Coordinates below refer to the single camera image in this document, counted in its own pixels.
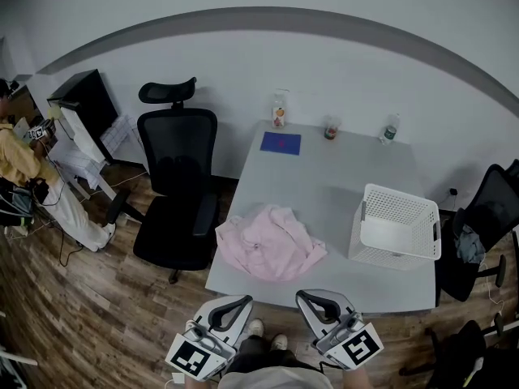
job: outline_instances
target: cup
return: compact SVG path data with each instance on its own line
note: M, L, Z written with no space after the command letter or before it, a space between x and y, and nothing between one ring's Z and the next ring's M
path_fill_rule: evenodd
M339 117L327 115L324 120L324 137L326 139L335 139L339 127L341 126L341 119Z

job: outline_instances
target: wooden floor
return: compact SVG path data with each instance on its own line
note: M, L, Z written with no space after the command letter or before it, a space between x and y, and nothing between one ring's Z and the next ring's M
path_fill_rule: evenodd
M105 178L114 184L137 173L117 166L108 169ZM146 176L120 187L131 188L132 203L146 211L153 198ZM222 220L234 187L220 186ZM108 202L100 193L84 205L95 221L102 222ZM135 222L119 225L105 250L73 254L67 267L58 263L62 240L58 229L43 228L25 239L0 235L0 309L7 314L0 318L0 329L4 345L39 361L39 367L24 367L30 387L162 388L170 378L173 369L164 357L175 333L216 294L204 288L208 269L183 272L178 284L171 286L169 270L136 258L132 246L138 230ZM62 260L74 249L76 244L65 237ZM508 259L506 279L501 289L493 285L491 289L495 300L505 301L507 322L517 305L510 236L488 255L489 266L500 254ZM367 366L375 387L424 387L430 374L402 378L398 370L432 359L425 328L433 327L444 338L469 319L487 327L499 309L489 301L485 280L480 279L465 303L443 295L440 307L432 311L371 316L385 345ZM255 303L254 317L264 320L270 336L283 331L300 360L318 364L320 358L310 346L312 335L295 310ZM325 373L334 387L340 387L340 371Z

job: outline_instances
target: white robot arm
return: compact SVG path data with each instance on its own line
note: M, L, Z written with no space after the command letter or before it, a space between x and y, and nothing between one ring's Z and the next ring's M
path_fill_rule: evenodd
M236 310L222 325L225 314ZM222 371L236 356L233 347L252 310L252 297L228 296L203 304L186 331L177 334L166 356L166 363L194 380L204 382Z
M295 301L316 337L312 345L342 369L355 370L384 348L373 325L365 324L342 294L307 289L298 291Z

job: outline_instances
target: white pants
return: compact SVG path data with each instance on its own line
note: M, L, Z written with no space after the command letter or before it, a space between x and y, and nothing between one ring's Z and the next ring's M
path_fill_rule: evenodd
M108 243L108 230L99 227L88 218L83 205L61 178L54 186L49 186L49 194L43 204L66 233L92 252L104 248Z

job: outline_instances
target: blue folder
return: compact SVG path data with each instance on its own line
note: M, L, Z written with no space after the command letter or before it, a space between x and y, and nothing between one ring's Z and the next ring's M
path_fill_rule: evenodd
M262 152L280 152L299 156L300 148L300 134L279 134L265 131L260 150Z

